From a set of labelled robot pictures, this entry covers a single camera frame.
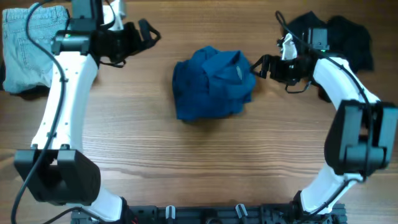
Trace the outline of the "blue polo shirt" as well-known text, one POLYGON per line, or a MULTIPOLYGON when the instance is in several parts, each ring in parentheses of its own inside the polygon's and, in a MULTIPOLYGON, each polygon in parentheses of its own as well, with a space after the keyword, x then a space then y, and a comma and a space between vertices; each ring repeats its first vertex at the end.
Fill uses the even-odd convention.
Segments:
POLYGON ((256 78, 240 50, 220 51, 212 46, 177 62, 172 77, 177 119, 223 118, 243 111, 251 102, 256 78))

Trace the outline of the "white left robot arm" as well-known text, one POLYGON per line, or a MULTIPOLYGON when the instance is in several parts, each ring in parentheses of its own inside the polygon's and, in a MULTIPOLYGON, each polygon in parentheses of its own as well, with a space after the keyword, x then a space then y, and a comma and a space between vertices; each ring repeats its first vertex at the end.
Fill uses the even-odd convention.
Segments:
POLYGON ((72 9, 46 52, 53 75, 42 122, 30 148, 16 152, 14 166, 22 190, 38 202, 67 205, 98 223, 136 223, 126 200, 104 188, 99 167, 83 154, 83 123, 103 58, 121 68, 161 36, 145 19, 124 23, 123 1, 73 1, 72 9))

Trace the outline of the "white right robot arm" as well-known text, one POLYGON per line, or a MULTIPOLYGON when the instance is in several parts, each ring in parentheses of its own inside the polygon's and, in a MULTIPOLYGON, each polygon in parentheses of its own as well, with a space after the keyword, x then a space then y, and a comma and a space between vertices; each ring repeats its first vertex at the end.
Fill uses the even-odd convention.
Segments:
POLYGON ((263 55, 251 67, 260 68, 256 74, 286 86, 308 77, 336 108, 324 143, 325 164, 295 199, 305 217, 327 214, 353 185, 388 166, 397 107, 382 102, 359 81, 345 58, 329 52, 325 28, 310 28, 302 37, 288 31, 277 45, 281 55, 263 55))

